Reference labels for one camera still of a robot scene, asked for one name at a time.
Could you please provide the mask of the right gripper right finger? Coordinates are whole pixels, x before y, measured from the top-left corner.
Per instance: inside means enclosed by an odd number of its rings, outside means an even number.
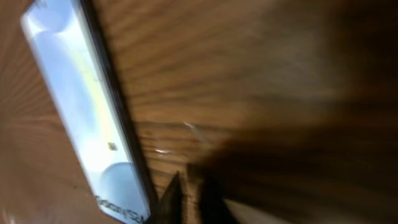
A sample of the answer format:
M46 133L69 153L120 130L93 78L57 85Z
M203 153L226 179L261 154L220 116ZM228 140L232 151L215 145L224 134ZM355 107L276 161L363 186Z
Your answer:
M198 203L202 224L239 224L223 200L218 184L205 178Z

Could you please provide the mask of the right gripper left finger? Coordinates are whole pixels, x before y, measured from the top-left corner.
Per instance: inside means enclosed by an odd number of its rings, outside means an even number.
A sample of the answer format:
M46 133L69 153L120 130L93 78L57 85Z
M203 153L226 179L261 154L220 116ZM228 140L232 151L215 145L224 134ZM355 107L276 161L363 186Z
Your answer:
M182 224L183 192L177 172L146 224Z

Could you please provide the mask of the Samsung Galaxy smartphone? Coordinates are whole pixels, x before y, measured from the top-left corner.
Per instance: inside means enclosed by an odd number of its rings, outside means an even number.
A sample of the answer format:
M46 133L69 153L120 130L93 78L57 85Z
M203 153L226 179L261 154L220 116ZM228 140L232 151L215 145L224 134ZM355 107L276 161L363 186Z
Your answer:
M21 27L99 209L146 222L155 196L90 2L33 1Z

